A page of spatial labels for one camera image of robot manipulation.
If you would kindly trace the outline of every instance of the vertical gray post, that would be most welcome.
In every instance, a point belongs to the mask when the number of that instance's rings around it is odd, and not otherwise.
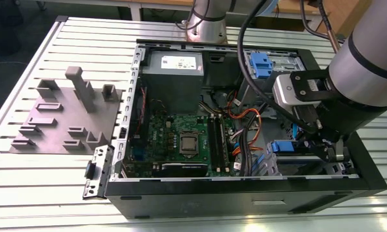
[[[85,86],[85,82],[83,81],[81,78],[81,73],[83,73],[81,67],[69,66],[65,70],[65,77],[73,82],[76,93],[83,102],[85,111],[88,113],[92,113],[96,111],[96,108],[93,104],[92,93]]]

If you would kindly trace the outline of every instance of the cpu socket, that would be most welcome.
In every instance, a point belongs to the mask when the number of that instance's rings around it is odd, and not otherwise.
[[[198,133],[183,132],[179,134],[179,153],[187,158],[199,154]]]

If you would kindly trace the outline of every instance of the gray plastic block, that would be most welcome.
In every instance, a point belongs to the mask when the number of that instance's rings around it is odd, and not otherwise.
[[[12,147],[16,149],[35,149],[35,142],[27,138],[15,139],[12,142]]]
[[[103,135],[103,132],[99,133],[97,138],[95,138],[92,132],[89,132],[85,138],[85,143],[89,145],[92,149],[95,149],[99,146],[107,145],[108,141]]]
[[[84,127],[69,127],[68,131],[72,137],[87,137],[88,131]]]
[[[20,127],[19,132],[27,136],[27,135],[41,135],[41,130],[36,125],[24,125]]]
[[[63,111],[63,105],[60,103],[39,103],[36,109],[39,111]]]
[[[79,95],[79,98],[83,102],[85,111],[92,113],[96,111],[96,108],[93,104],[92,93],[87,87],[85,82],[83,81],[81,73],[81,67],[69,66],[65,71],[65,77],[73,82],[76,94]]]
[[[53,91],[60,90],[60,88],[55,80],[43,79],[37,85],[36,90],[44,99],[47,98],[55,99],[56,97]]]
[[[103,85],[101,94],[105,102],[119,101],[115,85]]]
[[[92,83],[89,81],[85,81],[84,83],[85,83],[85,88],[89,91],[91,97],[93,99],[95,98],[95,90],[93,90],[93,87],[92,87]]]
[[[63,147],[65,148],[65,150],[83,150],[84,149],[84,145],[80,139],[64,140]]]
[[[48,119],[55,119],[57,124],[55,126],[37,125],[37,128],[41,130],[41,134],[39,135],[23,135],[21,133],[17,135],[16,139],[31,139],[36,146],[28,148],[17,149],[16,147],[11,148],[12,153],[25,153],[25,154],[77,154],[77,155],[91,155],[93,154],[92,145],[88,145],[85,142],[88,132],[92,132],[95,137],[103,132],[105,140],[111,141],[113,127],[116,122],[116,115],[119,111],[117,102],[104,101],[103,97],[103,89],[95,88],[95,108],[96,111],[93,113],[87,113],[85,108],[83,107],[81,101],[77,100],[77,97],[73,92],[73,88],[60,87],[59,90],[52,91],[56,99],[44,99],[41,97],[37,98],[35,107],[31,110],[28,115],[28,120],[33,118],[33,120],[40,120],[44,118],[45,121]],[[116,89],[116,94],[120,99],[121,90]],[[63,105],[61,111],[43,111],[36,108],[36,106],[41,103],[60,103]],[[35,126],[29,125],[29,121],[25,121],[23,126]],[[69,133],[71,127],[84,127],[85,135],[84,136],[73,136]],[[64,141],[67,140],[80,140],[84,148],[81,150],[65,149]]]
[[[40,125],[40,126],[55,126],[57,124],[57,121],[53,117],[49,118],[39,118],[39,117],[31,117],[27,121],[29,125]]]
[[[95,90],[93,90],[93,88],[92,88],[92,84],[91,84],[89,81],[85,81],[84,83],[85,83],[85,88],[87,88],[87,90],[89,91],[89,93],[91,93],[91,97],[92,97],[92,99],[93,99],[93,98],[95,98]],[[75,89],[73,91],[75,91],[75,94],[76,94],[77,99],[80,100],[80,95],[79,95],[79,93],[77,93],[77,90]]]

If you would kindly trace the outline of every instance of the power supply label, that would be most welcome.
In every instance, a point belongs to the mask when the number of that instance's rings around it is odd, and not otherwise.
[[[163,69],[196,69],[196,61],[195,57],[161,57],[161,65]]]

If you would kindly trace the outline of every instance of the green circuit board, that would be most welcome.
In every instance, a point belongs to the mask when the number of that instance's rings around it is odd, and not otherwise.
[[[231,176],[231,171],[212,168],[208,141],[208,116],[167,116],[156,115],[149,118],[148,144],[144,149],[132,148],[135,158],[135,175],[139,178],[151,177],[152,163],[195,162],[208,165],[207,176]],[[232,120],[223,120],[226,131],[232,128]],[[198,135],[198,155],[186,157],[180,154],[180,135]],[[224,146],[224,163],[230,167],[228,150]]]

